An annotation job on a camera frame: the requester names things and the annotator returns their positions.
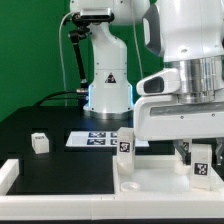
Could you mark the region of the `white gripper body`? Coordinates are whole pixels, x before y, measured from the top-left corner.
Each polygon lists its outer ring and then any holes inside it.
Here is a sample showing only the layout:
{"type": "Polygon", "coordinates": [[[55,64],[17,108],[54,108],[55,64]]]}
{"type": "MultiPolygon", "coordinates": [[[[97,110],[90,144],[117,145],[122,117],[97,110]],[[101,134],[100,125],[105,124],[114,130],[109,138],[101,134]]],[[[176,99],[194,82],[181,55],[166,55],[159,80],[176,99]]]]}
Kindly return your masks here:
{"type": "Polygon", "coordinates": [[[224,102],[181,105],[174,95],[145,96],[135,104],[133,124],[139,140],[224,137],[224,102]]]}

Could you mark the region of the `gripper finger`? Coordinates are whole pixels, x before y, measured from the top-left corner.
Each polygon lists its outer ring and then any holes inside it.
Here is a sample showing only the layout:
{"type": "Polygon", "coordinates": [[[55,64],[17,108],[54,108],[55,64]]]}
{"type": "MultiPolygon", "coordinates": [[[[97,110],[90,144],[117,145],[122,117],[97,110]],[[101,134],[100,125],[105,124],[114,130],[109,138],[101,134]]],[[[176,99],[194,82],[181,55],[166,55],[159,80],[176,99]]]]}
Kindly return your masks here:
{"type": "Polygon", "coordinates": [[[173,145],[180,154],[182,163],[184,165],[190,165],[191,164],[190,143],[184,140],[174,140],[173,145]]]}
{"type": "Polygon", "coordinates": [[[222,163],[222,153],[224,152],[224,138],[217,138],[217,147],[215,150],[217,164],[222,163]]]}

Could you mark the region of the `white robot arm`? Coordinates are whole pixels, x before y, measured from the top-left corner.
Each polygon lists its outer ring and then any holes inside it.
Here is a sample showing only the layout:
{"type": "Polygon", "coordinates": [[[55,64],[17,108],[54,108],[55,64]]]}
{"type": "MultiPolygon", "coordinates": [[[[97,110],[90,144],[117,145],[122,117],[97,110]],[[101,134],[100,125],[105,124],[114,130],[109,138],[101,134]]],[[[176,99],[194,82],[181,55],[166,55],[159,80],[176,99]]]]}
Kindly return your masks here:
{"type": "Polygon", "coordinates": [[[224,0],[71,0],[70,11],[94,52],[86,113],[132,113],[145,141],[224,139],[224,0]],[[133,22],[163,68],[130,87],[126,45],[109,27],[133,22]]]}

